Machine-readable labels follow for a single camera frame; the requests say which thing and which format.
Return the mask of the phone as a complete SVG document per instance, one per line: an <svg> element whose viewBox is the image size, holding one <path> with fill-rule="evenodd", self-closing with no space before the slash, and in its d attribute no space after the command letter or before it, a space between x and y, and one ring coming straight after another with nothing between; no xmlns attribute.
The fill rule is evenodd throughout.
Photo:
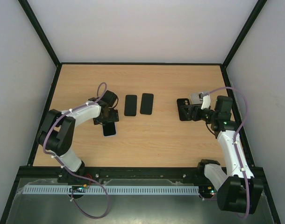
<svg viewBox="0 0 285 224"><path fill-rule="evenodd" d="M125 116L136 116L137 110L137 96L136 95L126 95L125 96Z"/></svg>
<svg viewBox="0 0 285 224"><path fill-rule="evenodd" d="M105 123L102 126L103 136L115 136L117 134L116 126L114 122Z"/></svg>

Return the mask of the black smartphone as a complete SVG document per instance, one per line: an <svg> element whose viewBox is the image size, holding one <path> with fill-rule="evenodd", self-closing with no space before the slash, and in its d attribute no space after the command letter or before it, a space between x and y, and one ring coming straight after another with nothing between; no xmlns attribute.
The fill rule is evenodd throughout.
<svg viewBox="0 0 285 224"><path fill-rule="evenodd" d="M143 93L140 107L140 114L151 115L153 110L154 95Z"/></svg>

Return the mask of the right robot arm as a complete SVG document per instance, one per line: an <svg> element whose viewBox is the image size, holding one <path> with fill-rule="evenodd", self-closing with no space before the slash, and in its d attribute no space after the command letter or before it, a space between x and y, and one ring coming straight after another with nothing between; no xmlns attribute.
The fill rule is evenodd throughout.
<svg viewBox="0 0 285 224"><path fill-rule="evenodd" d="M240 143L238 126L231 120L233 100L218 96L215 108L210 108L211 98L200 92L196 94L197 104L189 99L177 99L181 121L204 121L220 144L226 171L218 161L202 159L198 164L197 178L200 182L210 181L217 191L220 210L254 214L263 191L262 181L250 170Z"/></svg>

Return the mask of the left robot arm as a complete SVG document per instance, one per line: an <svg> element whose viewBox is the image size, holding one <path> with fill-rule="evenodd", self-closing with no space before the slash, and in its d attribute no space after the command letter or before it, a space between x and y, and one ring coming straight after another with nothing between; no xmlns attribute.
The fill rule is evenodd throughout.
<svg viewBox="0 0 285 224"><path fill-rule="evenodd" d="M71 172L76 173L84 167L84 162L72 149L74 130L80 124L93 120L94 125L101 125L103 136L116 135L115 123L119 121L118 97L107 90L99 98L90 98L85 104L66 111L50 110L36 136L36 141L46 154L60 161Z"/></svg>

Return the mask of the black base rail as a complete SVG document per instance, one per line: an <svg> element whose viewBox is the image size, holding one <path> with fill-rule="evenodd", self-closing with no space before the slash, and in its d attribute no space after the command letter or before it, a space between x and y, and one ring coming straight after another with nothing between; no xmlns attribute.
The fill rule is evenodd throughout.
<svg viewBox="0 0 285 224"><path fill-rule="evenodd" d="M86 167L82 176L91 177L103 183L112 179L118 180L169 180L196 186L212 186L197 168L107 168Z"/></svg>

